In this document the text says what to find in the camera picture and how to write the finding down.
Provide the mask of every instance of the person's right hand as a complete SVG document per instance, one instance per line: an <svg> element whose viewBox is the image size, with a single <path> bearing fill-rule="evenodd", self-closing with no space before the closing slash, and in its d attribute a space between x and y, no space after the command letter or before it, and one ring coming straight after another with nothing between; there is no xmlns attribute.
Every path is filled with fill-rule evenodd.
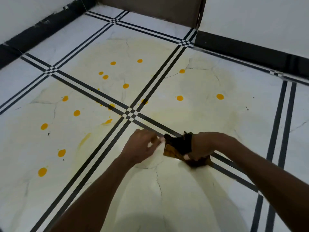
<svg viewBox="0 0 309 232"><path fill-rule="evenodd" d="M184 159L199 160L202 157L211 155L216 150L218 143L221 143L225 138L226 134L217 132L194 134L191 140L192 152L184 155Z"/></svg>

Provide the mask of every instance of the yellow stain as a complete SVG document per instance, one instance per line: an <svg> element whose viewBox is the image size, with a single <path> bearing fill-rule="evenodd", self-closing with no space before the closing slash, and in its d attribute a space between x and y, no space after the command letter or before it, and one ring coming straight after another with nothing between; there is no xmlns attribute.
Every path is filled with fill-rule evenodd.
<svg viewBox="0 0 309 232"><path fill-rule="evenodd" d="M183 96L181 96L181 95L177 96L177 100L178 101L183 101Z"/></svg>
<svg viewBox="0 0 309 232"><path fill-rule="evenodd" d="M109 119L109 120L107 120L105 123L103 123L103 125L110 124L112 120L113 120L113 119Z"/></svg>
<svg viewBox="0 0 309 232"><path fill-rule="evenodd" d="M40 168L38 171L39 177L44 176L47 173L47 168Z"/></svg>
<svg viewBox="0 0 309 232"><path fill-rule="evenodd" d="M112 107L115 107L115 104L113 104L113 103L111 103L110 105L111 105ZM109 109L109 110L110 110L110 109Z"/></svg>
<svg viewBox="0 0 309 232"><path fill-rule="evenodd" d="M222 99L224 99L224 96L223 96L223 94L217 94L217 99L219 99L219 100L222 100Z"/></svg>
<svg viewBox="0 0 309 232"><path fill-rule="evenodd" d="M144 101L144 99L141 100L141 102L143 102L143 101ZM145 103L145 105L146 105L147 103L148 103L148 101Z"/></svg>
<svg viewBox="0 0 309 232"><path fill-rule="evenodd" d="M62 101L65 102L65 101L68 101L68 99L69 99L69 97L66 95L66 96L63 97Z"/></svg>
<svg viewBox="0 0 309 232"><path fill-rule="evenodd" d="M65 154L66 154L66 150L65 149L58 151L58 156L59 157L63 157Z"/></svg>
<svg viewBox="0 0 309 232"><path fill-rule="evenodd" d="M74 116L79 116L80 115L80 111L79 110L76 110L75 112L74 112Z"/></svg>
<svg viewBox="0 0 309 232"><path fill-rule="evenodd" d="M48 124L46 124L46 123L45 123L45 124L42 124L42 125L41 125L41 130L47 129L47 127L48 127Z"/></svg>
<svg viewBox="0 0 309 232"><path fill-rule="evenodd" d="M83 138L83 140L79 143L78 148L80 148L80 147L85 143L85 141L87 141L87 139L90 138L90 136L91 136L91 133L88 133L88 134Z"/></svg>

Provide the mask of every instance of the person's left hand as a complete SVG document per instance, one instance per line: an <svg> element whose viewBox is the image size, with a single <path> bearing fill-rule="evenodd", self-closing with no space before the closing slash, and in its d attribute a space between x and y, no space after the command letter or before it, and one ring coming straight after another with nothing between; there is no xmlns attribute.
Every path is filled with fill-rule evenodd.
<svg viewBox="0 0 309 232"><path fill-rule="evenodd" d="M130 136L120 157L125 158L126 161L129 161L134 166L150 157L164 140L164 138L158 138L154 132L146 129L137 129Z"/></svg>

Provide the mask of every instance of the white tile floor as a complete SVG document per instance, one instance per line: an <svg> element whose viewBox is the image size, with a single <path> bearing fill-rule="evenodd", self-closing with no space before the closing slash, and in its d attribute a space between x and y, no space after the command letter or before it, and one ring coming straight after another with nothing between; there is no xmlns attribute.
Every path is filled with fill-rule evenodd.
<svg viewBox="0 0 309 232"><path fill-rule="evenodd" d="M96 6L0 71L4 232L50 228L136 128L225 132L309 183L308 87L192 49L194 37ZM288 231L225 156L192 171L162 154L129 171L102 231Z"/></svg>

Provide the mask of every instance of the hand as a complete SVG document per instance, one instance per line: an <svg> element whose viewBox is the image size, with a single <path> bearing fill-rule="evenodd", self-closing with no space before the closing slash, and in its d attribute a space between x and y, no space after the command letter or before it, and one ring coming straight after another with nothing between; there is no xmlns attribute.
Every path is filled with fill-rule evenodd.
<svg viewBox="0 0 309 232"><path fill-rule="evenodd" d="M228 136L216 132L194 134L191 140L192 152L184 155L184 159L199 160L202 157L211 155L226 137Z"/></svg>
<svg viewBox="0 0 309 232"><path fill-rule="evenodd" d="M130 136L120 156L134 166L150 157L164 140L164 138L159 139L154 132L137 129Z"/></svg>

